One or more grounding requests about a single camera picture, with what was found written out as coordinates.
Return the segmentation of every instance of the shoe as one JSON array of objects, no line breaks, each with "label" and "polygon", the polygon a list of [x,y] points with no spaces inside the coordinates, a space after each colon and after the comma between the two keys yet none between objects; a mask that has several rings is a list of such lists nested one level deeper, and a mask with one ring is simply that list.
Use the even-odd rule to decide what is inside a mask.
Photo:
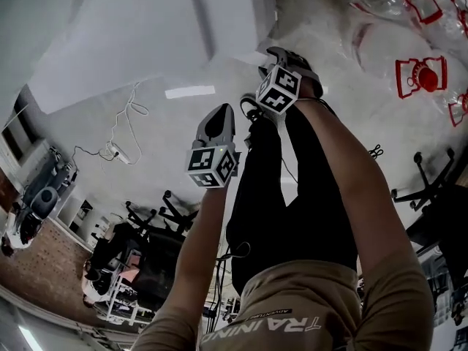
[{"label": "shoe", "polygon": [[256,121],[264,114],[262,108],[255,102],[255,97],[251,94],[242,96],[241,109],[244,116],[251,122]]}]

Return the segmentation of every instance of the shirt sleeve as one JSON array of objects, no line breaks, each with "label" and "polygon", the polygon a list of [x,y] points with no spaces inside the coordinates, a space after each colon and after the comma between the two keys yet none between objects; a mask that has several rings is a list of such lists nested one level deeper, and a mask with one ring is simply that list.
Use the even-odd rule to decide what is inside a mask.
[{"label": "shirt sleeve", "polygon": [[362,320],[348,349],[429,350],[434,303],[416,255],[400,253],[388,257],[364,284]]},{"label": "shirt sleeve", "polygon": [[181,310],[158,311],[153,322],[138,337],[132,351],[194,351],[197,332],[185,318]]}]

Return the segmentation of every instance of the fluorescent light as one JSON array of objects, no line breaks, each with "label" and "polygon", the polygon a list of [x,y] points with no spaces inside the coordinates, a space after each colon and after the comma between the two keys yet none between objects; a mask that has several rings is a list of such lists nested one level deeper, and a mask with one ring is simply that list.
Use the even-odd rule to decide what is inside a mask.
[{"label": "fluorescent light", "polygon": [[39,346],[39,343],[37,343],[36,339],[33,337],[31,331],[29,331],[26,328],[23,328],[22,326],[19,327],[21,330],[21,333],[23,334],[24,339],[28,342],[30,348],[32,351],[42,351],[41,346]]},{"label": "fluorescent light", "polygon": [[198,95],[211,95],[215,93],[214,86],[193,86],[167,90],[166,97],[168,99],[177,99],[178,97],[196,97]]}]

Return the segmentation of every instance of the white box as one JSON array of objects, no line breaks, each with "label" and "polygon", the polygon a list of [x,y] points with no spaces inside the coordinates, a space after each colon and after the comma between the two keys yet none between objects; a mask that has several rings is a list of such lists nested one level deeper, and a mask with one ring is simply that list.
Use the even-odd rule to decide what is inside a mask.
[{"label": "white box", "polygon": [[203,147],[187,152],[185,172],[197,186],[215,189],[226,186],[235,166],[228,146]]},{"label": "white box", "polygon": [[302,76],[276,65],[257,90],[257,104],[283,114],[299,98]]}]

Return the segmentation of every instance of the chair wheel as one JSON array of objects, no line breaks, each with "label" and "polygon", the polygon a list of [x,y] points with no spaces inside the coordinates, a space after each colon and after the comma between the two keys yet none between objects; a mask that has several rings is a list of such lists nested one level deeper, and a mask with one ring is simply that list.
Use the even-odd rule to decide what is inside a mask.
[{"label": "chair wheel", "polygon": [[414,160],[416,164],[420,164],[421,162],[423,162],[423,155],[421,154],[421,152],[416,153]]}]

